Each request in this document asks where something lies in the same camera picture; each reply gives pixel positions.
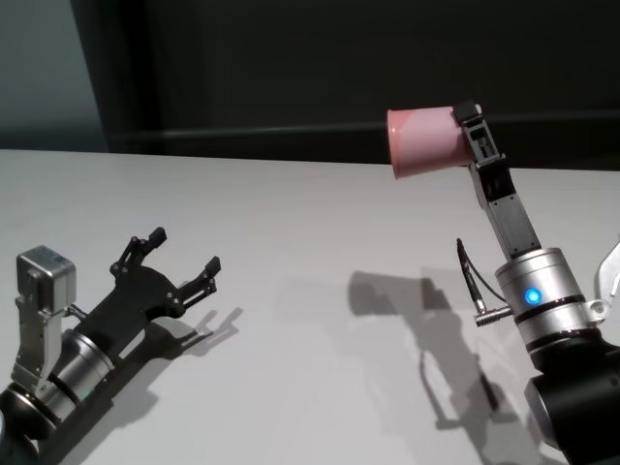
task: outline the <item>pink cup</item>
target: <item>pink cup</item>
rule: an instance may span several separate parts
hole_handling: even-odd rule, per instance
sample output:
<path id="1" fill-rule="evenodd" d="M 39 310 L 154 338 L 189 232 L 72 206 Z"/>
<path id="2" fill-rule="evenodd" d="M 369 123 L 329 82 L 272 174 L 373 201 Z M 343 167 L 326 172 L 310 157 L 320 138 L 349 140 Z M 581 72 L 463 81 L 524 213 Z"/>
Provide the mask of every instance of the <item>pink cup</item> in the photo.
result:
<path id="1" fill-rule="evenodd" d="M 473 160 L 451 107 L 388 110 L 387 131 L 396 178 Z"/>

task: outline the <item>gray wall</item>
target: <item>gray wall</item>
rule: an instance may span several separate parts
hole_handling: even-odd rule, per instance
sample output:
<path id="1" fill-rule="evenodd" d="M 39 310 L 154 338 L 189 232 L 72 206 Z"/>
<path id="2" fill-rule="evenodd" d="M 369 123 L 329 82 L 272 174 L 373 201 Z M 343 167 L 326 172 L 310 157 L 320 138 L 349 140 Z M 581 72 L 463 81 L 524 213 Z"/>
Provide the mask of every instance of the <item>gray wall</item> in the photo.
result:
<path id="1" fill-rule="evenodd" d="M 70 0 L 0 12 L 0 148 L 106 151 Z"/>
<path id="2" fill-rule="evenodd" d="M 618 2 L 149 0 L 165 126 L 620 108 Z"/>

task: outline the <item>table surface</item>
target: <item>table surface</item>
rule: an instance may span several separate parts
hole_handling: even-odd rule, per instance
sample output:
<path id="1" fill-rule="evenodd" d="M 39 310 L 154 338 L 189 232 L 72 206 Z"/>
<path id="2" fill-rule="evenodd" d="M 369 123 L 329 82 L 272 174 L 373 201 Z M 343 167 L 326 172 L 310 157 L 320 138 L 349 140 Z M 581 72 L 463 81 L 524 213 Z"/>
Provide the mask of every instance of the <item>table surface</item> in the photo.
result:
<path id="1" fill-rule="evenodd" d="M 620 174 L 512 174 L 592 296 Z M 3 383 L 17 254 L 72 260 L 84 310 L 134 234 L 167 229 L 145 264 L 176 283 L 222 260 L 218 293 L 160 322 L 153 359 L 65 465 L 562 463 L 528 415 L 536 372 L 513 322 L 473 323 L 455 240 L 493 283 L 504 258 L 464 169 L 395 181 L 387 166 L 5 150 L 0 200 Z M 604 335 L 619 329 L 612 314 Z"/>

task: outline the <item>blue led light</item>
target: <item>blue led light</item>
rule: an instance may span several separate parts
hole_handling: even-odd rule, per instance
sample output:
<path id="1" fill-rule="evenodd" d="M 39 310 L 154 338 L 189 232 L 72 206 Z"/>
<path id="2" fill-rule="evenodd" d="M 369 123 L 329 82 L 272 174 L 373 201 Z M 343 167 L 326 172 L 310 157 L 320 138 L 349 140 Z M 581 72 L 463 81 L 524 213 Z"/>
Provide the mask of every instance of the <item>blue led light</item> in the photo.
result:
<path id="1" fill-rule="evenodd" d="M 525 291 L 525 301 L 530 305 L 538 305 L 543 300 L 543 294 L 536 288 Z"/>

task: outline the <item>black robot arm segment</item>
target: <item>black robot arm segment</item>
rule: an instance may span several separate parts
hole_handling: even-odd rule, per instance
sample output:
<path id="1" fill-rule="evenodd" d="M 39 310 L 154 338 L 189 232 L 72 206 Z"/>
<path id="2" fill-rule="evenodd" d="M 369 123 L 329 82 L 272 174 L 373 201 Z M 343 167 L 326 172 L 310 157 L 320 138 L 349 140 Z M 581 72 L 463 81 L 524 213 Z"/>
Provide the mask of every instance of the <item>black robot arm segment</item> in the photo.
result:
<path id="1" fill-rule="evenodd" d="M 76 327 L 108 357 L 117 357 L 150 321 L 180 318 L 189 307 L 216 291 L 213 278 L 221 269 L 217 257 L 196 279 L 180 288 L 163 274 L 142 266 L 144 258 L 165 240 L 162 228 L 148 239 L 132 237 L 119 261 L 110 267 L 116 278 L 114 290 Z"/>
<path id="2" fill-rule="evenodd" d="M 540 249 L 534 228 L 512 185 L 506 155 L 501 154 L 474 102 L 453 108 L 454 118 L 474 155 L 469 167 L 482 209 L 502 246 L 507 260 Z"/>

